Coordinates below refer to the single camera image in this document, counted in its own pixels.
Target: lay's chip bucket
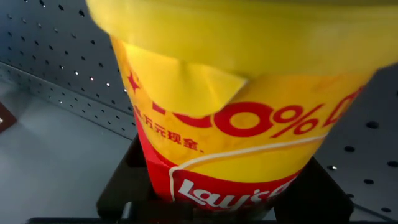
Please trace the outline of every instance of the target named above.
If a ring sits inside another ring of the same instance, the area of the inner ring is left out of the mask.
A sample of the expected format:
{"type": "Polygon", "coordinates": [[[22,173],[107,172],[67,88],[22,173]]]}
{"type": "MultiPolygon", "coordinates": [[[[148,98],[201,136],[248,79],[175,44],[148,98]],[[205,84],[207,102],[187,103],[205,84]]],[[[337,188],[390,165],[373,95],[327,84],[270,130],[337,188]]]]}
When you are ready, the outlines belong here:
{"type": "Polygon", "coordinates": [[[86,1],[111,36],[155,191],[207,210],[280,194],[398,59],[391,1],[86,1]]]}

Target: black holder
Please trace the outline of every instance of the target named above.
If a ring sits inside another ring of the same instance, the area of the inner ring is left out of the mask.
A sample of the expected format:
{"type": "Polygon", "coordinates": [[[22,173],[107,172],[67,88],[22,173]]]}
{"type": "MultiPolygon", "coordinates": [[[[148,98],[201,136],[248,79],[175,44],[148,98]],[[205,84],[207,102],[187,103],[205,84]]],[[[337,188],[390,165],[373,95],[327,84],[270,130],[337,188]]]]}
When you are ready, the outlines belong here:
{"type": "MultiPolygon", "coordinates": [[[[199,213],[191,203],[165,202],[157,198],[150,183],[138,137],[133,140],[128,152],[114,171],[96,206],[102,220],[67,220],[70,223],[74,223],[71,221],[79,223],[198,223],[204,220],[207,223],[222,222],[209,219],[206,213],[203,216],[207,217],[206,219],[197,218],[199,213]],[[121,220],[128,202],[131,202],[128,219],[121,220]]],[[[276,198],[274,204],[277,223],[348,223],[353,209],[352,201],[314,158],[311,158],[288,189],[276,198]]],[[[240,218],[236,221],[242,221],[243,216],[237,217],[240,218]]],[[[54,218],[33,218],[29,220],[29,223],[51,223],[44,222],[45,220],[62,223],[62,220],[54,218]]]]}

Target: white stripe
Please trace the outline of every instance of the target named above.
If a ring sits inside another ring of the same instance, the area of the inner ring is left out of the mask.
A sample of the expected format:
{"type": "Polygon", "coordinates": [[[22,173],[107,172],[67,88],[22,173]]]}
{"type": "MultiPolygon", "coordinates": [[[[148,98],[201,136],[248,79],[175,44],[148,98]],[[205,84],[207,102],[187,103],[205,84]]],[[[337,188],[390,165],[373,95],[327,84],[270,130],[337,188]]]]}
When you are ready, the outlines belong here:
{"type": "Polygon", "coordinates": [[[210,154],[210,155],[207,155],[207,156],[194,158],[194,159],[192,159],[190,161],[184,162],[183,164],[181,164],[179,166],[171,167],[170,170],[169,170],[169,177],[170,177],[170,193],[171,193],[172,199],[173,199],[173,201],[175,201],[173,173],[176,170],[182,170],[182,169],[186,168],[187,166],[190,166],[190,165],[195,164],[197,162],[206,161],[206,160],[209,160],[209,159],[215,159],[215,158],[219,158],[219,157],[235,156],[235,155],[239,155],[239,154],[245,154],[245,153],[256,152],[256,151],[261,151],[261,150],[270,150],[270,149],[275,149],[275,148],[278,148],[278,147],[294,146],[296,144],[310,142],[310,141],[314,141],[314,140],[317,140],[317,139],[323,139],[324,137],[326,137],[326,135],[328,135],[328,134],[326,133],[326,134],[323,134],[321,136],[315,136],[315,137],[310,137],[310,138],[306,138],[306,139],[300,139],[300,140],[296,140],[296,141],[273,143],[273,144],[267,144],[267,145],[263,145],[263,146],[249,147],[247,149],[239,149],[239,150],[229,151],[229,152],[214,153],[214,154],[210,154]]]}

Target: shelf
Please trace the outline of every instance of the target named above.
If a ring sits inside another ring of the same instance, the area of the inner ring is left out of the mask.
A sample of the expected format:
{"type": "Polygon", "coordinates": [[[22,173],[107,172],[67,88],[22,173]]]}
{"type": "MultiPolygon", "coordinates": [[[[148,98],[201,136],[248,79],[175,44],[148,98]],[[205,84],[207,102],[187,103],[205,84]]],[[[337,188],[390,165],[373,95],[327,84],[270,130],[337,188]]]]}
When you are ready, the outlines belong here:
{"type": "Polygon", "coordinates": [[[97,217],[95,203],[131,142],[0,81],[18,122],[0,134],[0,217],[97,217]]]}

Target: pegboard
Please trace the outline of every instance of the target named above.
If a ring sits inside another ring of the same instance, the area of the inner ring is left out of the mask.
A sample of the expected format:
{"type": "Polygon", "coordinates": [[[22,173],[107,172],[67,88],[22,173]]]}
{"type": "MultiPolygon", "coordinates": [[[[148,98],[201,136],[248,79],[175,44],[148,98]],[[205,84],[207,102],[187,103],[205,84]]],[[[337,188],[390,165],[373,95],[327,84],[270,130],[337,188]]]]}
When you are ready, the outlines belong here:
{"type": "Polygon", "coordinates": [[[131,114],[59,87],[22,70],[0,63],[0,80],[16,84],[20,89],[29,91],[32,95],[61,106],[65,110],[71,111],[126,138],[133,139],[137,134],[134,117],[131,114]]]}
{"type": "MultiPolygon", "coordinates": [[[[84,0],[0,1],[0,79],[113,130],[136,135],[109,37],[84,0]]],[[[398,219],[398,67],[381,70],[316,158],[364,213],[398,219]]]]}
{"type": "Polygon", "coordinates": [[[134,138],[132,106],[109,36],[91,20],[84,0],[0,1],[0,15],[0,61],[10,65],[4,75],[14,75],[12,81],[47,101],[134,138]]]}
{"type": "Polygon", "coordinates": [[[378,71],[315,157],[358,209],[398,220],[398,65],[378,71]]]}
{"type": "Polygon", "coordinates": [[[84,0],[0,4],[2,62],[132,114],[109,37],[84,0]]]}

